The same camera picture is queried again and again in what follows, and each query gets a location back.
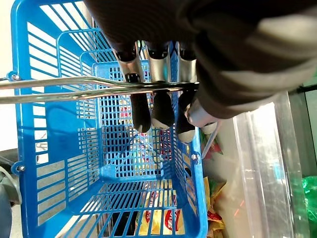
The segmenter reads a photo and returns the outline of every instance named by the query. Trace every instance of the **plastic mesh grid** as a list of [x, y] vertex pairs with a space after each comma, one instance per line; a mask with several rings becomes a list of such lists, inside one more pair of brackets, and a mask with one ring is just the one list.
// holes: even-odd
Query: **plastic mesh grid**
[[[177, 206], [177, 192], [171, 179], [149, 180], [137, 182], [105, 183], [101, 189], [93, 195], [86, 205], [81, 209], [74, 219], [63, 229], [65, 237], [91, 237], [97, 230], [98, 237], [126, 237], [144, 233], [149, 235], [171, 235], [177, 231], [175, 217], [168, 216], [168, 213], [183, 216]], [[154, 214], [156, 219], [167, 224], [168, 229], [152, 230], [156, 226], [153, 222]], [[142, 219], [145, 217], [149, 223], [146, 231], [140, 231]]]
[[[142, 62], [144, 78], [150, 80], [148, 62]], [[98, 70], [110, 79], [123, 81], [118, 64], [102, 63]], [[148, 94], [150, 109], [153, 95]], [[109, 96], [99, 99], [103, 137], [104, 165], [115, 166], [115, 176], [171, 176], [171, 132], [151, 127], [147, 133], [133, 129], [129, 96]]]

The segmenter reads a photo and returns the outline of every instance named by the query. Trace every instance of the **basket handle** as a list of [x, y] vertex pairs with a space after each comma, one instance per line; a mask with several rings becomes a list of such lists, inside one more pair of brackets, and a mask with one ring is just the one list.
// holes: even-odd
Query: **basket handle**
[[0, 90], [81, 83], [98, 84], [108, 86], [109, 88], [82, 92], [40, 93], [35, 95], [0, 97], [0, 104], [76, 101], [113, 95], [133, 95], [159, 91], [173, 92], [182, 90], [197, 90], [199, 85], [199, 83], [126, 83], [98, 77], [83, 76], [2, 83], [0, 84]]

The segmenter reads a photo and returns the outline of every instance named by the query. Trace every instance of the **chip bag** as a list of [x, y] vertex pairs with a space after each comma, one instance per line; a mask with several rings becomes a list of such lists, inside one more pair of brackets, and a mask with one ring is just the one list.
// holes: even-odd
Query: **chip bag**
[[[192, 189], [188, 189], [188, 193], [191, 197], [195, 197], [192, 190], [194, 188], [192, 178], [189, 177], [186, 179], [188, 186], [191, 186]], [[206, 197], [206, 209], [210, 206], [210, 190], [209, 190], [209, 182], [208, 178], [204, 178], [204, 186], [205, 186], [205, 197]], [[172, 189], [172, 183], [169, 182], [169, 189]], [[152, 220], [152, 228], [150, 234], [152, 235], [159, 235], [161, 230], [161, 219], [162, 219], [162, 203], [164, 204], [174, 204], [177, 206], [177, 194], [176, 191], [172, 194], [171, 192], [164, 193], [162, 191], [149, 191], [141, 198], [141, 204], [145, 204], [145, 207], [157, 207], [157, 210], [154, 210], [153, 213], [153, 220]], [[140, 229], [139, 229], [139, 236], [146, 236], [149, 231], [149, 226], [151, 222], [151, 215], [153, 210], [146, 210], [143, 212], [139, 212], [135, 221], [135, 227], [137, 230], [137, 226], [139, 223], [139, 219], [141, 220]], [[164, 217], [163, 217], [163, 235], [171, 235], [173, 234], [173, 215], [174, 215], [174, 222], [175, 222], [175, 234], [176, 235], [183, 235], [185, 234], [185, 227], [184, 227], [184, 219], [183, 219], [183, 211], [182, 209], [174, 209], [173, 210], [164, 210]]]
[[213, 179], [209, 179], [209, 188], [210, 188], [210, 207], [207, 211], [208, 219], [208, 238], [222, 238], [221, 230], [225, 229], [225, 224], [222, 217], [217, 214], [213, 208], [215, 201], [221, 190], [225, 186], [226, 182], [216, 182]]
[[[200, 129], [199, 130], [199, 136], [200, 136], [200, 142], [201, 142], [201, 150], [203, 151], [208, 140], [209, 140], [209, 137], [211, 136], [210, 134], [209, 135], [205, 135], [202, 130]], [[217, 140], [217, 136], [216, 138], [213, 140], [207, 154], [206, 154], [206, 157], [205, 158], [211, 158], [211, 154], [212, 153], [219, 153], [221, 155], [223, 155], [223, 152], [221, 150], [221, 147], [219, 145], [219, 142]]]

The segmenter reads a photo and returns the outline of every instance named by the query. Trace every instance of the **fingers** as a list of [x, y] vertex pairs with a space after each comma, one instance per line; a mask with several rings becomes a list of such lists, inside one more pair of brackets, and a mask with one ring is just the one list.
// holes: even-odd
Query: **fingers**
[[[136, 44], [115, 45], [114, 54], [127, 82], [144, 82]], [[130, 96], [133, 127], [140, 133], [151, 127], [151, 115], [146, 94]]]
[[217, 127], [217, 123], [216, 122], [210, 122], [207, 125], [202, 127], [202, 131], [204, 134], [208, 135], [214, 132], [214, 130]]
[[[151, 82], [171, 82], [169, 42], [146, 42], [150, 65]], [[175, 116], [170, 95], [167, 92], [155, 93], [152, 125], [168, 129], [174, 124]]]
[[175, 120], [171, 98], [166, 92], [158, 92], [154, 96], [152, 125], [160, 129], [169, 129]]
[[191, 103], [195, 95], [193, 91], [186, 91], [178, 99], [178, 117], [176, 123], [176, 133], [178, 139], [184, 143], [189, 143], [195, 136], [195, 126], [190, 124], [185, 117], [185, 110]]
[[144, 93], [130, 96], [133, 127], [140, 133], [147, 132], [151, 127], [151, 115], [147, 95]]

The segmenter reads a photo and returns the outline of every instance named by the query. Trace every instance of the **blue plastic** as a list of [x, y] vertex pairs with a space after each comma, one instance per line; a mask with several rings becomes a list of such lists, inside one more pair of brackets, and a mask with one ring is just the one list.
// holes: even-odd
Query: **blue plastic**
[[[82, 2], [17, 0], [11, 12], [13, 71], [22, 80], [95, 75], [123, 80], [109, 44]], [[149, 66], [142, 49], [144, 77]], [[177, 57], [171, 59], [172, 80]], [[16, 90], [16, 94], [71, 92], [97, 85], [62, 85]], [[177, 93], [172, 101], [177, 115]], [[150, 108], [153, 97], [148, 95]], [[142, 237], [206, 237], [208, 225], [198, 132], [193, 143], [178, 141], [175, 126], [133, 129], [128, 96], [73, 102], [16, 105], [23, 198], [24, 237], [138, 237], [130, 234], [137, 213], [182, 209], [185, 234]], [[152, 193], [177, 195], [177, 203], [150, 205]]]

